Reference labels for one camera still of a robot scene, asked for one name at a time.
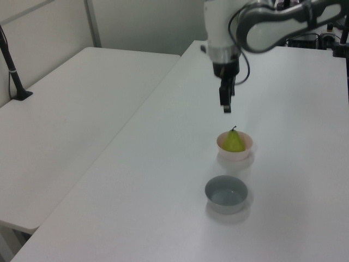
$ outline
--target pear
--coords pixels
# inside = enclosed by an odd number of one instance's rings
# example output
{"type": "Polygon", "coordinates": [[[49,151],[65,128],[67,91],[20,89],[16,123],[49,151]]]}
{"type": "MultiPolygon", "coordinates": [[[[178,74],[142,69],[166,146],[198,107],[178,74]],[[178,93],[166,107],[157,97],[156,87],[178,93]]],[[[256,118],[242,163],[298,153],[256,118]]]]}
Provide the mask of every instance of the pear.
{"type": "Polygon", "coordinates": [[[236,126],[229,131],[227,138],[223,142],[222,148],[229,152],[243,152],[246,150],[245,144],[239,133],[234,130],[235,128],[236,126]]]}

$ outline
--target bowl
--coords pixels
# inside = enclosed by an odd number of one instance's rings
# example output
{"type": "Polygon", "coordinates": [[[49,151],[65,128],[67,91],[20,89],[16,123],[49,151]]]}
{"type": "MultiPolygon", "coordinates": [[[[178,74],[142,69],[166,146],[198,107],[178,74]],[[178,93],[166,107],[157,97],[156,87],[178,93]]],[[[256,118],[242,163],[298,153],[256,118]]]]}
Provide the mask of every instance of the bowl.
{"type": "Polygon", "coordinates": [[[249,135],[247,135],[243,132],[240,132],[240,131],[237,131],[237,132],[239,133],[242,141],[245,144],[245,148],[246,148],[245,151],[229,152],[229,151],[225,151],[222,148],[222,145],[223,145],[226,137],[228,136],[229,132],[224,132],[217,137],[218,153],[222,157],[224,157],[225,159],[230,160],[230,161],[240,161],[240,160],[243,160],[246,157],[248,157],[250,154],[251,148],[252,148],[252,144],[253,144],[253,140],[249,135]]]}
{"type": "Polygon", "coordinates": [[[248,190],[245,183],[236,177],[217,176],[207,182],[205,194],[214,211],[229,215],[244,207],[248,190]]]}

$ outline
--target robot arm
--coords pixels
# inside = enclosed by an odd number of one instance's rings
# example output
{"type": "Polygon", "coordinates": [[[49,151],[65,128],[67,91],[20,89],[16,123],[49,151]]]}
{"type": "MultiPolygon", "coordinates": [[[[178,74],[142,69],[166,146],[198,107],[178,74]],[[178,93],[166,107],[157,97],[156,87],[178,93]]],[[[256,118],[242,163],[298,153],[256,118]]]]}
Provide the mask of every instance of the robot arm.
{"type": "Polygon", "coordinates": [[[266,52],[287,38],[339,19],[349,11],[348,0],[307,0],[283,11],[274,10],[274,3],[273,0],[205,1],[207,52],[214,74],[222,79],[220,100],[225,112],[231,112],[241,47],[253,53],[266,52]]]}

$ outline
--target black stand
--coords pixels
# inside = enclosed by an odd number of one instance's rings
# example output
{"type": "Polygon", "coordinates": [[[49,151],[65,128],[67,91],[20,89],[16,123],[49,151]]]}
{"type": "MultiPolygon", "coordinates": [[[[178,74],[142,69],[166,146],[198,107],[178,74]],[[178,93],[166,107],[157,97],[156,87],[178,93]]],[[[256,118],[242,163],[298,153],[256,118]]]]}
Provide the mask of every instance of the black stand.
{"type": "Polygon", "coordinates": [[[5,39],[5,35],[3,34],[2,27],[0,26],[0,48],[2,51],[2,54],[5,58],[7,67],[9,68],[9,73],[12,76],[13,82],[15,83],[16,89],[17,89],[17,95],[13,97],[15,100],[23,101],[27,97],[31,96],[33,92],[26,91],[21,83],[20,77],[18,76],[15,64],[12,60],[8,43],[5,39]]]}
{"type": "Polygon", "coordinates": [[[343,57],[347,60],[347,77],[348,77],[348,93],[349,93],[349,44],[347,43],[349,35],[349,13],[345,19],[344,29],[342,37],[339,43],[334,44],[333,56],[334,57],[343,57]]]}

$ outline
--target black cable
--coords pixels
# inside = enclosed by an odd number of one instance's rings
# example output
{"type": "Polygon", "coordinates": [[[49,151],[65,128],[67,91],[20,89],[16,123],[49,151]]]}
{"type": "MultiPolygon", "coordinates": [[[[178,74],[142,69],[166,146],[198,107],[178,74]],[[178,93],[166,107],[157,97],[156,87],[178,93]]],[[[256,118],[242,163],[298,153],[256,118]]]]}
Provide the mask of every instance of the black cable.
{"type": "Polygon", "coordinates": [[[246,7],[248,6],[248,4],[244,5],[242,8],[240,8],[231,18],[228,24],[228,32],[230,35],[231,40],[233,41],[233,43],[235,44],[235,46],[238,48],[238,50],[241,52],[241,54],[243,55],[243,57],[245,58],[246,64],[247,64],[247,76],[245,77],[244,80],[242,80],[239,83],[235,83],[236,86],[241,85],[242,83],[245,83],[247,81],[247,79],[250,77],[250,73],[251,73],[251,68],[250,68],[250,63],[249,60],[247,59],[245,53],[241,50],[241,47],[237,44],[237,42],[235,41],[235,38],[231,32],[231,23],[233,22],[234,18],[240,14],[240,12],[242,10],[244,10],[246,7]]]}
{"type": "MultiPolygon", "coordinates": [[[[6,46],[7,46],[7,48],[9,47],[9,44],[8,44],[8,42],[7,42],[7,38],[6,38],[6,35],[5,35],[5,32],[4,32],[4,30],[2,29],[2,27],[1,27],[1,25],[0,25],[0,32],[1,32],[1,34],[2,34],[2,36],[3,36],[3,38],[5,39],[5,42],[6,42],[6,46]]],[[[10,72],[9,72],[9,97],[10,97],[10,100],[12,100],[12,96],[11,96],[11,74],[10,74],[10,72]]]]}
{"type": "MultiPolygon", "coordinates": [[[[242,51],[241,47],[238,45],[238,43],[236,42],[232,32],[231,32],[231,23],[233,22],[234,18],[237,16],[237,15],[240,15],[241,11],[243,11],[245,8],[247,7],[250,7],[251,3],[247,3],[245,4],[243,7],[241,7],[229,20],[229,24],[228,24],[228,32],[229,32],[229,35],[230,35],[230,38],[231,40],[233,41],[233,43],[235,44],[235,46],[238,48],[238,50],[241,52],[241,54],[243,55],[243,57],[245,58],[245,61],[246,61],[246,64],[247,64],[247,76],[245,77],[244,80],[242,80],[241,82],[239,83],[235,83],[236,86],[238,85],[241,85],[242,83],[245,83],[247,81],[247,79],[250,77],[250,73],[251,73],[251,68],[250,68],[250,63],[249,63],[249,60],[247,59],[245,53],[242,51]]],[[[264,5],[256,5],[256,7],[254,8],[262,8],[262,7],[266,7],[266,8],[269,8],[269,9],[272,9],[269,5],[267,4],[264,4],[264,5]]]]}
{"type": "Polygon", "coordinates": [[[1,32],[1,34],[3,35],[4,39],[5,39],[6,46],[8,47],[9,44],[8,44],[8,42],[7,42],[7,38],[6,38],[5,32],[4,32],[4,30],[2,29],[1,25],[0,25],[0,32],[1,32]]]}
{"type": "Polygon", "coordinates": [[[11,89],[10,89],[10,83],[11,83],[11,74],[10,74],[10,72],[9,72],[9,96],[10,96],[10,100],[12,100],[11,89]]]}

